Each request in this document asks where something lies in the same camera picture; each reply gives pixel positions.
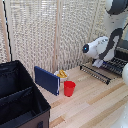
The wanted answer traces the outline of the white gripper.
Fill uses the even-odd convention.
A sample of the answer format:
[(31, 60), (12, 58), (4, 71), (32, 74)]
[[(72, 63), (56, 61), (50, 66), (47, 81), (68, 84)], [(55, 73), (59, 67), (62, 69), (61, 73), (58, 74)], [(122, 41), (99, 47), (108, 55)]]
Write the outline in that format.
[(94, 66), (94, 67), (97, 67), (97, 68), (100, 68), (100, 67), (102, 66), (102, 64), (103, 64), (103, 61), (102, 61), (102, 60), (96, 59), (96, 60), (94, 61), (94, 63), (93, 63), (93, 66)]

